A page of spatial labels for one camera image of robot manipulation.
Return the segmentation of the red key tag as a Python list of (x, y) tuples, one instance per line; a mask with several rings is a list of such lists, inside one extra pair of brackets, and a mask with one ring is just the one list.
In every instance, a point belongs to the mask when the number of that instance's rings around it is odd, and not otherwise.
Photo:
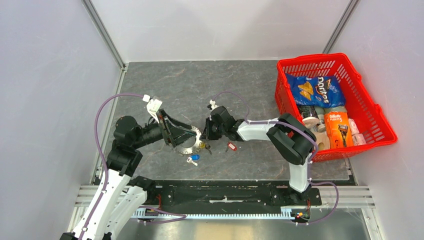
[(236, 151), (238, 148), (236, 145), (234, 145), (232, 142), (229, 142), (227, 144), (227, 150), (232, 150), (232, 151)]

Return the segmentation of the steel disc with keyrings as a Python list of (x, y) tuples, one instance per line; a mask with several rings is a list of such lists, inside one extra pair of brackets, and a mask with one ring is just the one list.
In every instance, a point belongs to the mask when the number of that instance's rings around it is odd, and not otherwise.
[(188, 135), (188, 140), (174, 148), (177, 154), (181, 156), (196, 155), (202, 150), (207, 150), (211, 154), (211, 146), (201, 139), (202, 133), (196, 126), (191, 126), (191, 131), (188, 132)]

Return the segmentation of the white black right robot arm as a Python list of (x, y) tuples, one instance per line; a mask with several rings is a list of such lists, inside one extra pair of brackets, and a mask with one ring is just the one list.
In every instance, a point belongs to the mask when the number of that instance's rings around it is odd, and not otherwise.
[(289, 163), (289, 200), (300, 205), (309, 198), (308, 162), (318, 148), (315, 135), (290, 113), (262, 121), (236, 120), (224, 106), (209, 104), (201, 140), (270, 141)]

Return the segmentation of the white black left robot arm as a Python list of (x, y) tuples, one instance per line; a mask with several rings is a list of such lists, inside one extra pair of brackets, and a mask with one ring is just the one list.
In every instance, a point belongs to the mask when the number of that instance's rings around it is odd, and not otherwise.
[(157, 191), (153, 181), (133, 177), (143, 155), (139, 148), (164, 140), (177, 147), (190, 138), (200, 140), (200, 130), (169, 117), (162, 109), (157, 123), (140, 126), (126, 115), (118, 119), (114, 141), (107, 158), (103, 158), (104, 174), (91, 203), (80, 222), (62, 240), (114, 240), (135, 211), (143, 204), (152, 204)]

